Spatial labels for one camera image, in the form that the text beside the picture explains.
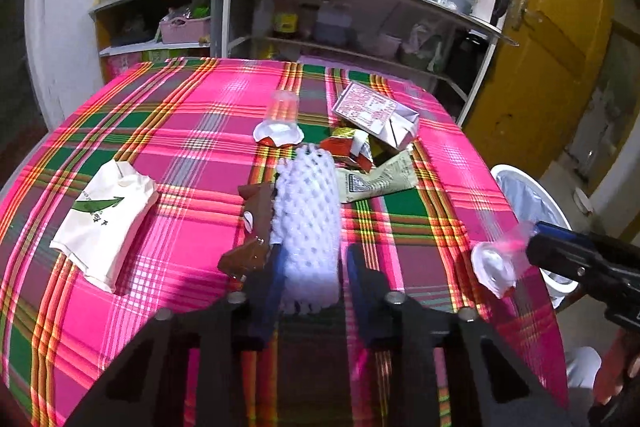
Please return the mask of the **person's right hand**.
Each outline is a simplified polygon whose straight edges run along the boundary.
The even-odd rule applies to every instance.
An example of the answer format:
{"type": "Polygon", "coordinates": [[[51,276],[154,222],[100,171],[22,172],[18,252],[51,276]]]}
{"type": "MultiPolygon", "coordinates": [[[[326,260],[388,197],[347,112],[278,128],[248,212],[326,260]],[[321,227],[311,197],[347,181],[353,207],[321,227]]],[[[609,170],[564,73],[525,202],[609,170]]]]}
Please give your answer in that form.
{"type": "Polygon", "coordinates": [[[605,405],[620,394],[627,379],[634,379],[638,374],[639,334],[621,329],[594,379],[594,403],[605,405]]]}

